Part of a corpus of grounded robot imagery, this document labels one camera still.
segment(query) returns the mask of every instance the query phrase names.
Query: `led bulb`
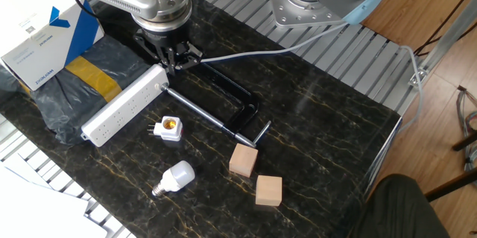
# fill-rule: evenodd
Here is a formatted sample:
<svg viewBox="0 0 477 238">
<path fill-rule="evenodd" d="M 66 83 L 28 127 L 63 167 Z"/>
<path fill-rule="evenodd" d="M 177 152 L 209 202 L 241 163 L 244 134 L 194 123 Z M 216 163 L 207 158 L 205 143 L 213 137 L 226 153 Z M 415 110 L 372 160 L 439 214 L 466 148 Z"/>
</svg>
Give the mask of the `led bulb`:
<svg viewBox="0 0 477 238">
<path fill-rule="evenodd" d="M 194 169 L 189 163 L 182 160 L 164 172 L 161 182 L 152 189 L 152 195 L 157 197 L 164 192 L 176 192 L 193 181 L 194 178 Z"/>
</svg>

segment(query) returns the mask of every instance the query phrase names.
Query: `yellow tape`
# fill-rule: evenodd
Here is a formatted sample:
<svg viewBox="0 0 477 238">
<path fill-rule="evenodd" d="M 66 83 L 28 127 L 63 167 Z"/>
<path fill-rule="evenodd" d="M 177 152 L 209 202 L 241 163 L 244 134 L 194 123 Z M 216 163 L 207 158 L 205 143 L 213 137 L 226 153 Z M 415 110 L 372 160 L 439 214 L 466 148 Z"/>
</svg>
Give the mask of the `yellow tape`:
<svg viewBox="0 0 477 238">
<path fill-rule="evenodd" d="M 109 75 L 81 56 L 65 68 L 98 91 L 108 103 L 122 91 L 118 83 Z"/>
<path fill-rule="evenodd" d="M 20 86 L 23 88 L 23 90 L 28 94 L 28 96 L 31 96 L 30 94 L 30 89 L 26 85 L 23 84 L 23 82 L 19 81 Z"/>
</svg>

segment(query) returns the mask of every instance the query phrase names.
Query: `white paper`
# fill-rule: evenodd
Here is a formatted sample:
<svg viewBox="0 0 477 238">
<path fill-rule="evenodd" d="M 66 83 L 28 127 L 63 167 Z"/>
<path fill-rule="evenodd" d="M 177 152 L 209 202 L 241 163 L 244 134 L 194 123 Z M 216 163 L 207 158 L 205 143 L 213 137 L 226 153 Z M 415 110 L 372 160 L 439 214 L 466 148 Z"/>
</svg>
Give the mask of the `white paper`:
<svg viewBox="0 0 477 238">
<path fill-rule="evenodd" d="M 87 201 L 40 187 L 0 166 L 0 237 L 103 238 Z"/>
<path fill-rule="evenodd" d="M 5 162 L 3 162 L 3 164 L 9 170 L 24 178 L 26 181 L 51 190 L 50 185 L 48 185 L 48 183 L 46 183 L 46 181 L 43 180 L 43 178 L 20 157 L 20 155 L 11 155 L 8 159 L 6 159 Z"/>
</svg>

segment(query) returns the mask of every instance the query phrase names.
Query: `power strip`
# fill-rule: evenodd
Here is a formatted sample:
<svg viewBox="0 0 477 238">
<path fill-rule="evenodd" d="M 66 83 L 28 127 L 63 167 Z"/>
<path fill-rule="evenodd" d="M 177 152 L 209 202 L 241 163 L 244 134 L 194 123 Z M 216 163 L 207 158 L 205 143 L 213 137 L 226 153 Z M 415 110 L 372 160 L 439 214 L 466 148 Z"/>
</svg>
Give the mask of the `power strip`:
<svg viewBox="0 0 477 238">
<path fill-rule="evenodd" d="M 166 83 L 165 70 L 153 65 L 81 126 L 81 137 L 101 147 L 161 94 L 161 86 Z"/>
</svg>

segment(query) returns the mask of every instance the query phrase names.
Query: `tabletop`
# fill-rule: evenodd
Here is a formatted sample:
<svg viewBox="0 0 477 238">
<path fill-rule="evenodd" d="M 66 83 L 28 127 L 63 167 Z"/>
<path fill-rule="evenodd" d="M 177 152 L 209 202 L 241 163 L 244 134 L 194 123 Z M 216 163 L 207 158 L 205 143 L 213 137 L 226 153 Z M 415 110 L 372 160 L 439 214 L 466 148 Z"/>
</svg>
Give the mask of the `tabletop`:
<svg viewBox="0 0 477 238">
<path fill-rule="evenodd" d="M 193 4 L 189 37 L 205 57 L 281 48 L 204 0 Z M 128 30 L 105 28 L 133 43 Z M 242 131 L 246 137 L 272 121 L 250 178 L 228 170 L 237 142 L 166 93 L 100 148 L 59 144 L 25 94 L 4 99 L 0 113 L 137 237 L 345 237 L 399 115 L 294 54 L 212 65 L 259 98 L 259 112 Z M 192 72 L 178 73 L 170 84 L 220 119 L 236 109 Z M 148 125 L 162 116 L 180 117 L 180 142 L 148 135 Z M 192 165 L 196 179 L 153 198 L 162 173 L 181 160 Z M 282 177 L 280 206 L 255 205 L 258 175 Z"/>
</svg>

